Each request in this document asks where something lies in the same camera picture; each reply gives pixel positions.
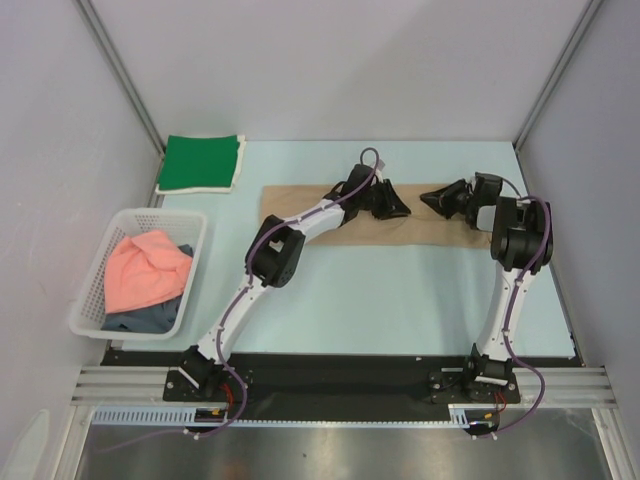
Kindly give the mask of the beige t shirt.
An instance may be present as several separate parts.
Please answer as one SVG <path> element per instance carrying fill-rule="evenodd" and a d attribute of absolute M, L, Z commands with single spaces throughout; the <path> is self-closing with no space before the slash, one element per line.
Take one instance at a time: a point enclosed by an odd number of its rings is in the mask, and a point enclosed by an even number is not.
<path fill-rule="evenodd" d="M 410 208 L 411 215 L 391 220 L 376 220 L 363 211 L 347 225 L 324 233 L 312 245 L 328 246 L 404 246 L 434 245 L 488 249 L 491 234 L 471 229 L 457 214 L 447 220 L 422 203 L 419 195 L 438 189 L 438 184 L 400 184 L 394 189 Z M 328 193 L 328 184 L 267 185 L 262 190 L 259 219 L 274 214 L 290 217 L 316 205 Z"/>

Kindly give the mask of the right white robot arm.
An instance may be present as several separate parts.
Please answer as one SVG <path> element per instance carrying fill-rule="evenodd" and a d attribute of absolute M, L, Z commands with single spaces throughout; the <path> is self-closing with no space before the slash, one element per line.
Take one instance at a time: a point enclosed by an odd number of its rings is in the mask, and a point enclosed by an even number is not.
<path fill-rule="evenodd" d="M 428 386 L 435 404 L 504 401 L 518 395 L 513 347 L 525 296 L 536 275 L 551 260 L 553 232 L 551 207 L 534 196 L 502 194 L 512 183 L 498 175 L 476 173 L 420 200 L 441 217 L 464 217 L 473 230 L 488 232 L 495 262 L 494 290 L 481 333 L 459 372 L 432 372 Z"/>

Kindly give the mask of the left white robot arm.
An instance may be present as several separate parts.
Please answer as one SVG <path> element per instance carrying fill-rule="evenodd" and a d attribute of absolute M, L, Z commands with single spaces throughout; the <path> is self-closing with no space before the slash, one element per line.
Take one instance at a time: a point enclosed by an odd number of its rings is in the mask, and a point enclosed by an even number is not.
<path fill-rule="evenodd" d="M 368 211 L 385 221 L 411 215 L 392 183 L 378 170 L 356 164 L 349 177 L 334 185 L 310 209 L 286 218 L 267 216 L 244 260 L 244 274 L 233 299 L 211 328 L 181 356 L 178 372 L 197 398 L 214 397 L 221 387 L 232 348 L 252 307 L 264 294 L 285 287 L 293 278 L 303 248 Z"/>

